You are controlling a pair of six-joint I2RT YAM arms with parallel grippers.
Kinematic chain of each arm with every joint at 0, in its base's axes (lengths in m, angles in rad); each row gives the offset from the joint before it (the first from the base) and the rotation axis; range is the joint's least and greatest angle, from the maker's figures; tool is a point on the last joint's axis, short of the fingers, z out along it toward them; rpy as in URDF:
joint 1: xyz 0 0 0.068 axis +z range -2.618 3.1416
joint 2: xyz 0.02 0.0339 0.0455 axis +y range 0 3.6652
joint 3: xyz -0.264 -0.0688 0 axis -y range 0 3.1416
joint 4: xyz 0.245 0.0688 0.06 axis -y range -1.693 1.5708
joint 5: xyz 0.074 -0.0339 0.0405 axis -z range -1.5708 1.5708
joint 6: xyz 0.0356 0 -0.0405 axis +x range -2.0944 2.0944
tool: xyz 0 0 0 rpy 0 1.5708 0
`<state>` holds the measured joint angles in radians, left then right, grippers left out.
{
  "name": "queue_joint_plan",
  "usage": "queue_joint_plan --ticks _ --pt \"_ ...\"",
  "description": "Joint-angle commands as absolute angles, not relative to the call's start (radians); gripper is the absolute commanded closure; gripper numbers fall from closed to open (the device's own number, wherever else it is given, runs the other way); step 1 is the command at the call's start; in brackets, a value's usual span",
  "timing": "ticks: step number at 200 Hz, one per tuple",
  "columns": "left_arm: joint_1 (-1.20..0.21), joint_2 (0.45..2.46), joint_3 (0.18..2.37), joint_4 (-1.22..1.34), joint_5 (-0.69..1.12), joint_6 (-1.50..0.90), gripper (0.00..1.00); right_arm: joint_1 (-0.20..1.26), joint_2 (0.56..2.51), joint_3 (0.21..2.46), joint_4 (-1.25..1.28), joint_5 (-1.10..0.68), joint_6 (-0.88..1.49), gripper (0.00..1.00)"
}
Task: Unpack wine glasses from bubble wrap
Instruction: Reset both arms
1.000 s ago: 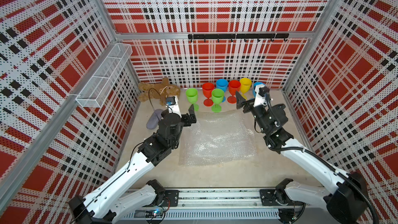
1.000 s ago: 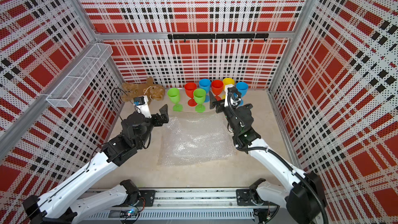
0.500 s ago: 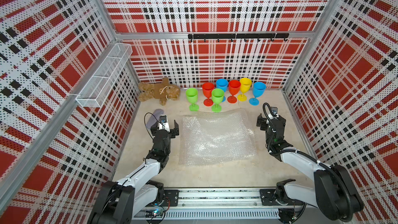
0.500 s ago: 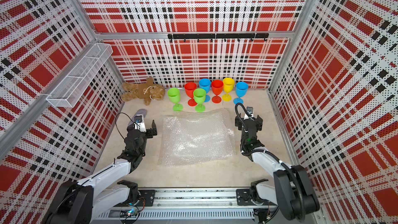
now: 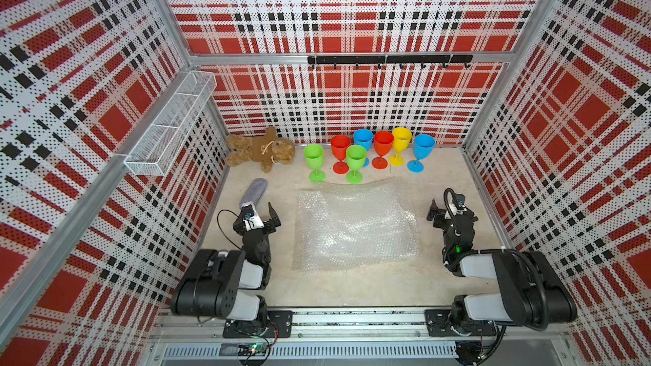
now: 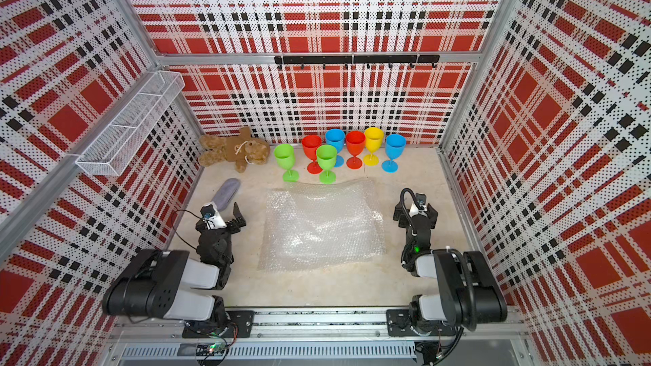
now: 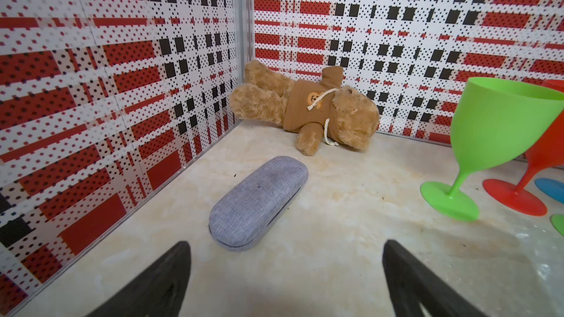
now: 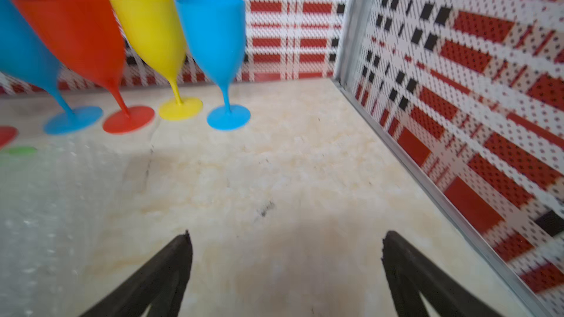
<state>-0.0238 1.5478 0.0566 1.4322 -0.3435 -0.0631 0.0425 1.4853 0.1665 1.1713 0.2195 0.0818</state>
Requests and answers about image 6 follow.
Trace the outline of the pink red glass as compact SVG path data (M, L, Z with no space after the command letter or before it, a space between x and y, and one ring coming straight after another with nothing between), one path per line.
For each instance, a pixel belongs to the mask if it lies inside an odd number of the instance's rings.
M312 175L320 174L322 168L317 163L317 150L322 145L321 138L317 135L309 135L303 138L301 144L306 157L311 160L307 171Z

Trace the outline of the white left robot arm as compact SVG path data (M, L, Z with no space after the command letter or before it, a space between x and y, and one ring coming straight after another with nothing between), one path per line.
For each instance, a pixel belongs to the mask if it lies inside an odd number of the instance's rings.
M246 226L239 206L233 218L221 218L214 203L201 208L196 223L195 248L199 259L185 250L145 249L115 279L102 301L106 315L125 316L131 322L179 320L184 338L249 337L253 311L228 311L216 296L232 272L232 236Z

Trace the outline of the red wine glass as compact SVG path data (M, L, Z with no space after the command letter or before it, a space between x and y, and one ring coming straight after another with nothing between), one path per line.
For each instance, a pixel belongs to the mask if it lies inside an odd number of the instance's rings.
M346 164L349 169L360 169L363 166L362 159L359 155L362 154L366 147L366 135L358 130L349 132L345 137L347 151L351 157L347 160Z

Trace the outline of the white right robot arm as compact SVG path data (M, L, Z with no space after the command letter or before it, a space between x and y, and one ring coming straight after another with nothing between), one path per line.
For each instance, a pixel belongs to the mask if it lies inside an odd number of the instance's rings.
M452 337L460 330L502 323L508 305L488 263L478 251L452 247L433 249L430 244L438 213L432 206L398 203L393 220L405 229L401 266L412 276L437 282L437 293L415 295L405 311L389 311L392 336Z

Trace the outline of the yellow glass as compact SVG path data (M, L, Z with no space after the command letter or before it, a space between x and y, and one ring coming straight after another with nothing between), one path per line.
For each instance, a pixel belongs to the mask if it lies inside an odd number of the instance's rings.
M381 147L384 138L384 132L379 128L370 127L366 129L364 135L366 136L366 149L368 151L368 154L364 156L363 159L364 164L366 166L376 166L379 163L376 152Z

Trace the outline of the blue wine glass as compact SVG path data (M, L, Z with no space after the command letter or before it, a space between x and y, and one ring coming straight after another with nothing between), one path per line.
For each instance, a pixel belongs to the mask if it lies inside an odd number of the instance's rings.
M325 139L328 145L335 147L337 150L337 160L335 162L335 167L341 167L344 165L344 159L340 155L345 145L345 133L341 129L330 129L325 134Z

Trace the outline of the bright green glass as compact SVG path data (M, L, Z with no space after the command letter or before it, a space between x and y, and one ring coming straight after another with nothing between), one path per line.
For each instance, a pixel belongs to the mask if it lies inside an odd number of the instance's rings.
M294 169L294 147L290 144L280 144L274 149L274 156L278 165L284 170L283 181L297 182L299 180L299 173Z

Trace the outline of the light blue glass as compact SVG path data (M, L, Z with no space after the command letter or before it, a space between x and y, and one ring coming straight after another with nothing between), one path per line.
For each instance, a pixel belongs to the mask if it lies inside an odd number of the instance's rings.
M395 173L398 170L398 164L396 159L398 159L405 150L406 139L399 134L392 134L386 140L385 151L388 156L388 160L383 162L381 167L385 172Z

